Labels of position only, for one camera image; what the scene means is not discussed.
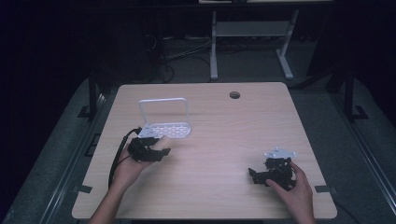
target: person's left hand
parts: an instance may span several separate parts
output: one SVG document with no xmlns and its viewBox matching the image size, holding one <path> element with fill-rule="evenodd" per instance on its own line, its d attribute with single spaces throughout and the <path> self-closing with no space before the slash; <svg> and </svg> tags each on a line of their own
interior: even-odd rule
<svg viewBox="0 0 396 224">
<path fill-rule="evenodd" d="M 127 150 L 128 146 L 129 144 L 125 146 L 120 154 L 119 165 L 116 168 L 113 183 L 111 184 L 123 190 L 127 190 L 136 181 L 140 173 L 154 163 L 153 161 L 135 161 Z"/>
</svg>

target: white metal stand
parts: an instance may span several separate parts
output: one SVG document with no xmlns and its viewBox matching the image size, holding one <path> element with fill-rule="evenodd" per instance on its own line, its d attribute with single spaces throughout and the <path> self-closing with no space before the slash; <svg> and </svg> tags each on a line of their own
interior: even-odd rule
<svg viewBox="0 0 396 224">
<path fill-rule="evenodd" d="M 218 36 L 284 36 L 285 42 L 281 49 L 276 50 L 276 55 L 287 79 L 293 79 L 286 51 L 289 46 L 294 24 L 299 10 L 294 10 L 289 21 L 217 21 L 216 11 L 212 20 L 212 50 L 210 52 L 210 78 L 218 79 L 218 62 L 216 58 L 216 42 Z"/>
</svg>

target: white wire basket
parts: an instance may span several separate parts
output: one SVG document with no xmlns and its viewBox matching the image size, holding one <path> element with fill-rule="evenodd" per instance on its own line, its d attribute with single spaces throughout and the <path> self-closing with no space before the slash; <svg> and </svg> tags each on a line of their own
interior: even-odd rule
<svg viewBox="0 0 396 224">
<path fill-rule="evenodd" d="M 172 102 L 181 101 L 184 103 L 186 121 L 184 122 L 168 122 L 168 123 L 149 123 L 144 105 L 147 103 L 159 103 L 159 102 Z M 138 137 L 155 137 L 161 138 L 164 135 L 169 138 L 185 138 L 191 132 L 190 120 L 189 120 L 189 105 L 185 98 L 167 98 L 167 99 L 151 99 L 139 101 L 139 108 L 142 114 L 143 120 L 145 121 L 145 127 L 142 129 Z"/>
</svg>

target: person's right hand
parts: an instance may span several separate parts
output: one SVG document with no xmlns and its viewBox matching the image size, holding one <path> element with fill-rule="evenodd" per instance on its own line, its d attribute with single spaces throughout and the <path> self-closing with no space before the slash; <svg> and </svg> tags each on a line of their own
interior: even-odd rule
<svg viewBox="0 0 396 224">
<path fill-rule="evenodd" d="M 312 203 L 312 189 L 306 179 L 305 172 L 293 162 L 290 163 L 296 174 L 296 185 L 290 191 L 282 189 L 275 181 L 267 179 L 277 195 L 288 207 L 290 214 L 299 224 L 316 223 L 314 218 L 314 205 Z"/>
</svg>

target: forearm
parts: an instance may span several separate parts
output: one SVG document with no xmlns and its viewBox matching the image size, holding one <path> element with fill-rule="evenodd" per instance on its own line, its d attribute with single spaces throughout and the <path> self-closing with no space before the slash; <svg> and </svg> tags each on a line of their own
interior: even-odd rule
<svg viewBox="0 0 396 224">
<path fill-rule="evenodd" d="M 108 224 L 114 221 L 119 210 L 125 189 L 112 185 L 104 199 L 90 218 L 90 224 Z"/>
</svg>

